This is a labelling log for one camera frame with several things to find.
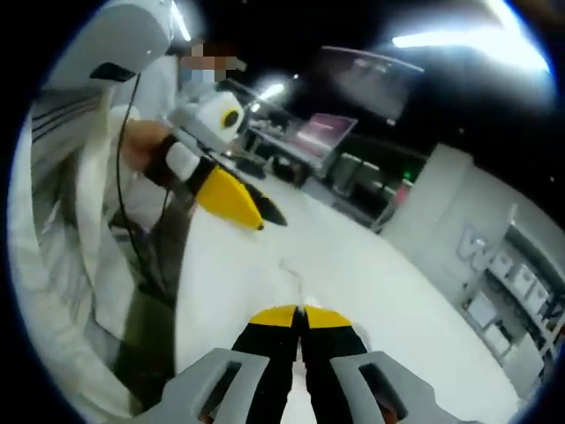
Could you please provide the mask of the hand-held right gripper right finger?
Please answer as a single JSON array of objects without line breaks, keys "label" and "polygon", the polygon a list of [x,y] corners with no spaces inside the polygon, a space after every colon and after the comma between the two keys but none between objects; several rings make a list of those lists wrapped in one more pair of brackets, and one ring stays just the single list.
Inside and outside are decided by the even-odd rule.
[{"label": "hand-held right gripper right finger", "polygon": [[302,358],[319,423],[434,423],[432,387],[383,352],[370,352],[353,324],[304,308]]}]

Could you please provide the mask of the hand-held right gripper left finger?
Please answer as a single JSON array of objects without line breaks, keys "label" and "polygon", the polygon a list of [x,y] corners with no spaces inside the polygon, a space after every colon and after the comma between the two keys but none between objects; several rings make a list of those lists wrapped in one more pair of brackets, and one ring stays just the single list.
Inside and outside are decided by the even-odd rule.
[{"label": "hand-held right gripper left finger", "polygon": [[230,349],[215,348],[171,380],[153,423],[280,423],[293,383],[303,314],[272,307]]}]

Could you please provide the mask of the person's left hand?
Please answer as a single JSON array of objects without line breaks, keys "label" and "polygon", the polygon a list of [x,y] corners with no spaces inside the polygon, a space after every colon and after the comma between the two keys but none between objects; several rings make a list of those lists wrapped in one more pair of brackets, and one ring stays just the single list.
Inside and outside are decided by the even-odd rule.
[{"label": "person's left hand", "polygon": [[144,172],[154,153],[170,134],[170,128],[153,120],[132,119],[125,124],[120,148],[124,162],[137,172]]}]

